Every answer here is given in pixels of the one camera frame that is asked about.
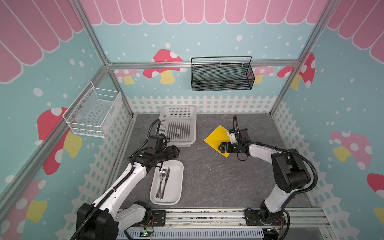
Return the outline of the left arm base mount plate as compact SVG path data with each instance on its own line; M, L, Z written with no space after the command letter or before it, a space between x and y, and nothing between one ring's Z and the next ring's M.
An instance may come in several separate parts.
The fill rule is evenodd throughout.
M151 211L146 213L144 219L134 224L133 227L164 227L166 215L166 211Z

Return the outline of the silver knife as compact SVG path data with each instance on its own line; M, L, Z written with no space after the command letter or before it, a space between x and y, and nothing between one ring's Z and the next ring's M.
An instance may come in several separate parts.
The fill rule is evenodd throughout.
M165 189L166 189L166 185L167 185L167 183L168 183L169 176L170 176L170 168L167 169L167 173L166 173L166 178L165 178L165 182L164 182L163 190L161 191L161 197L160 197L161 200L164 198L164 195L165 195Z

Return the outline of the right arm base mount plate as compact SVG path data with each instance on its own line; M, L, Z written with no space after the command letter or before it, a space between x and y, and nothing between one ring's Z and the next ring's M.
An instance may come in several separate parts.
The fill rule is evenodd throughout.
M251 209L244 210L244 216L247 226L284 226L286 218L283 211L270 213L267 209Z

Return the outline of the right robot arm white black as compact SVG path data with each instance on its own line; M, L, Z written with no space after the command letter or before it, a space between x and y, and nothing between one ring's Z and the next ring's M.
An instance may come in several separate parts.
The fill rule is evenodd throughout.
M262 201L258 210L246 209L248 225L274 225L281 223L287 204L299 194L311 191L318 183L314 165L296 149L282 149L261 142L252 142L247 129L240 129L237 116L233 117L228 131L229 142L222 142L218 150L224 154L245 155L261 159L272 165L275 186L270 195Z

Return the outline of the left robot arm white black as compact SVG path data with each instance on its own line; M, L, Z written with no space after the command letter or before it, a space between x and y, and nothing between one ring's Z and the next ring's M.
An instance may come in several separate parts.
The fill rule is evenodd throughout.
M120 207L135 186L152 170L164 162L178 158L180 150L169 145L170 139L160 132L161 120L151 124L145 142L129 157L129 165L105 193L93 203L84 203L78 209L73 240L115 240L118 235L135 224L144 227L152 220L152 209L144 202L120 212Z

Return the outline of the yellow paper napkin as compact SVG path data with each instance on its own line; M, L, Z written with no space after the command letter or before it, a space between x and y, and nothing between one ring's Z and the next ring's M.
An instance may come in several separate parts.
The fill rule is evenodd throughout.
M219 150L221 143L230 142L230 137L228 136L228 130L222 126L218 126L204 141L213 148L216 152L224 156L225 158L229 157L229 153L222 154Z

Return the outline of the silver fork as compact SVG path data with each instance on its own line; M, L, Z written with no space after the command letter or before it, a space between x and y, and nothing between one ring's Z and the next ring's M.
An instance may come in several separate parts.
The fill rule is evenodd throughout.
M156 198L158 198L159 195L161 194L161 185L162 185L163 178L164 178L165 174L166 173L164 171L161 171L160 174L159 174L159 186L158 186L157 193L155 195Z

